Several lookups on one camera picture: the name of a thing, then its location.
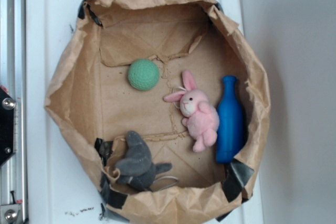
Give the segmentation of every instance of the metal frame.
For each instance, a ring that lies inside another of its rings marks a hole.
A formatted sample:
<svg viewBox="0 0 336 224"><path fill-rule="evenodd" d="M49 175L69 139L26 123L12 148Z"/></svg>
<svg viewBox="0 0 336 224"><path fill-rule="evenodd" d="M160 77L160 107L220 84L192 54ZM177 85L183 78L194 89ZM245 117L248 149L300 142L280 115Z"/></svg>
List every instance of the metal frame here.
<svg viewBox="0 0 336 224"><path fill-rule="evenodd" d="M15 154L0 169L0 208L20 209L16 221L28 218L25 143L25 0L0 0L0 84L16 101Z"/></svg>

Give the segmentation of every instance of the green ball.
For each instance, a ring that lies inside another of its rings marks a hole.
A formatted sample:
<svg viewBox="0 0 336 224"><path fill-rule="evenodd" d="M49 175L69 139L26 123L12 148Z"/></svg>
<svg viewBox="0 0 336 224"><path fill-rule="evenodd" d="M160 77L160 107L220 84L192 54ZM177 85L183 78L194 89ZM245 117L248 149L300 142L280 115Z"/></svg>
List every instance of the green ball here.
<svg viewBox="0 0 336 224"><path fill-rule="evenodd" d="M128 80L132 87L149 90L159 81L160 72L155 63L148 59L133 62L128 70Z"/></svg>

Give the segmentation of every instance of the gray stuffed mouse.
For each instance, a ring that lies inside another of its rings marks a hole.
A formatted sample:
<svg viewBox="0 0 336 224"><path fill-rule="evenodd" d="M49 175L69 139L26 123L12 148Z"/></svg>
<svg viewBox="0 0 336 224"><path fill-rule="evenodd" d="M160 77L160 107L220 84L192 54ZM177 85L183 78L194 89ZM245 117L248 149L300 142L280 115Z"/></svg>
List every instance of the gray stuffed mouse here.
<svg viewBox="0 0 336 224"><path fill-rule="evenodd" d="M142 137L135 131L126 134L128 150L115 167L120 170L119 184L129 184L139 191L151 191L155 177L172 168L171 163L153 164L152 154Z"/></svg>

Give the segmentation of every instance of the paper bag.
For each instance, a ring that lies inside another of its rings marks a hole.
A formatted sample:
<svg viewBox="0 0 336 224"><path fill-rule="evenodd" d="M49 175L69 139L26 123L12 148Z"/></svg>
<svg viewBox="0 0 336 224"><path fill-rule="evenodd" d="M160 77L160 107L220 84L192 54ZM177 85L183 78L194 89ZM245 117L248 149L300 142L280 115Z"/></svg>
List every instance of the paper bag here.
<svg viewBox="0 0 336 224"><path fill-rule="evenodd" d="M131 223L203 223L252 196L270 95L265 70L237 27L216 0L83 0L45 108L109 210ZM158 84L148 91L134 89L127 79L129 65L141 58L160 70ZM216 164L214 146L192 151L180 110L163 101L182 85L185 69L214 107L223 96L222 77L238 79L246 144L227 167ZM140 193L116 183L114 165L127 150L129 130L143 136L154 163L173 164L167 173L179 178L176 186L160 190L165 181ZM98 138L104 142L97 145Z"/></svg>

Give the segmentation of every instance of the blue plastic bottle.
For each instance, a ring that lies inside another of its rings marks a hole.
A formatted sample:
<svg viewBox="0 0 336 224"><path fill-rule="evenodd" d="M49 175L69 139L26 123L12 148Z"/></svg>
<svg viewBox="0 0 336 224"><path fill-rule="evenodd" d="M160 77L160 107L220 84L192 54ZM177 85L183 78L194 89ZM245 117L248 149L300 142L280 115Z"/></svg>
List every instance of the blue plastic bottle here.
<svg viewBox="0 0 336 224"><path fill-rule="evenodd" d="M243 109L235 96L236 77L225 76L224 96L218 106L216 161L229 164L244 145Z"/></svg>

